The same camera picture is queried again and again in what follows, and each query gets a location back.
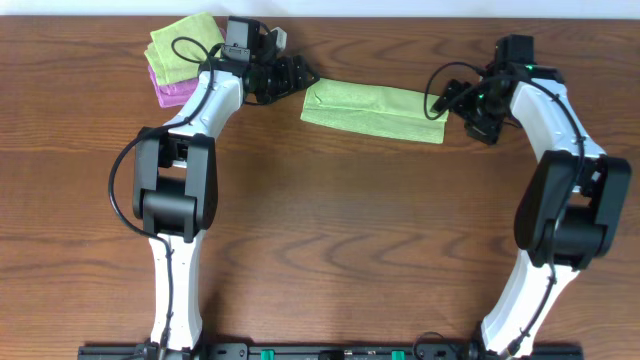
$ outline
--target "white wall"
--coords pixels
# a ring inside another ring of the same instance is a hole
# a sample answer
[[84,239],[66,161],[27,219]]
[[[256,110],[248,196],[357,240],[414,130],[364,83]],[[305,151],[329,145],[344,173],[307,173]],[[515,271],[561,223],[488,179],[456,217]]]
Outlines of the white wall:
[[640,0],[0,0],[0,14],[640,19]]

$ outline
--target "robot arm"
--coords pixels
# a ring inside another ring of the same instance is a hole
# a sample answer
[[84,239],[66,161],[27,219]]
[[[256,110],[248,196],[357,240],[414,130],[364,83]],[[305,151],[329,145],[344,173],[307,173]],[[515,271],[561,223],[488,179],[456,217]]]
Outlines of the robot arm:
[[[249,93],[255,94],[257,104],[266,105],[319,79],[301,56],[276,58],[286,34],[276,29],[262,35],[261,26],[255,20],[230,17],[221,58],[212,61],[213,69],[201,65],[196,91],[165,125],[182,123],[187,117],[192,120],[136,146],[134,214],[143,220],[144,231],[166,240],[171,251],[169,259],[165,244],[149,239],[156,270],[156,316],[150,342],[156,344],[153,351],[159,351],[158,358],[167,352],[190,353],[202,332],[198,264],[200,246],[217,207],[215,141],[220,132]],[[186,178],[159,175],[158,168],[172,166],[186,168]],[[158,349],[166,336],[166,349]]]
[[[483,75],[513,81],[488,82],[473,90],[469,83],[452,80],[433,108],[440,111],[459,97],[453,110],[465,120],[468,135],[490,145],[497,142],[504,117],[511,115],[520,122],[538,160],[516,213],[514,233],[520,250],[515,268],[476,339],[481,354],[526,357],[562,290],[592,258],[608,251],[631,169],[626,160],[608,157],[588,136],[569,104],[560,73],[535,64],[532,37],[499,40],[495,60]],[[573,118],[580,139],[559,102]],[[590,203],[568,204],[567,191]]]

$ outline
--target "pink towel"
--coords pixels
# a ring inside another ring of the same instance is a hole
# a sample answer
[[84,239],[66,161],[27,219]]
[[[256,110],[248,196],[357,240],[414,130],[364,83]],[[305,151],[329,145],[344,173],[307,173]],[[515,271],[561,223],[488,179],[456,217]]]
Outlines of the pink towel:
[[158,86],[156,82],[156,73],[153,72],[151,65],[148,66],[149,75],[151,76],[151,82],[153,88],[156,91],[158,97],[158,103],[160,107],[167,108],[172,106],[184,105],[191,97],[191,94],[198,87],[198,78],[193,78],[185,81],[180,81],[175,84]]

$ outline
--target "green cloth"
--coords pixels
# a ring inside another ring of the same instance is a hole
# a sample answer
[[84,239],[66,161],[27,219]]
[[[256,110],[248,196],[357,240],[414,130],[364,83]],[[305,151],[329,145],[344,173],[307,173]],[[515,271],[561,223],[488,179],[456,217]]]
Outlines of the green cloth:
[[[152,31],[153,42],[149,44],[144,55],[156,73],[158,85],[173,84],[198,75],[198,64],[185,61],[173,53],[171,42],[178,36],[187,36],[198,41],[207,51],[215,44],[224,43],[216,21],[206,12],[188,16],[165,28]],[[176,51],[189,59],[205,60],[202,50],[188,41],[177,42]]]
[[[437,98],[427,98],[427,109]],[[361,134],[442,144],[449,114],[428,120],[423,104],[424,94],[416,91],[321,79],[307,89],[300,119]]]

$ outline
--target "wooden table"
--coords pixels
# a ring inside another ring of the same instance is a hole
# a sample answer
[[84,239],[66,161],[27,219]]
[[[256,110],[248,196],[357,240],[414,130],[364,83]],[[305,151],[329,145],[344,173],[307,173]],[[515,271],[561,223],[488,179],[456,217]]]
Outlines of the wooden table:
[[[160,109],[143,51],[177,18],[0,18],[0,358],[74,358],[85,342],[140,342],[154,315],[146,239],[116,219],[107,175]],[[572,105],[612,156],[640,169],[640,22],[265,19],[325,77],[421,91],[439,65],[485,64],[511,32],[536,36]],[[465,70],[440,77],[473,80]],[[513,218],[535,168],[525,133],[497,146],[451,116],[444,144],[299,120],[304,94],[243,108],[217,146],[220,202],[201,257],[208,334],[255,342],[467,338],[515,261]],[[116,191],[127,214],[132,159]],[[562,294],[538,340],[589,359],[640,351],[640,182],[611,251]]]

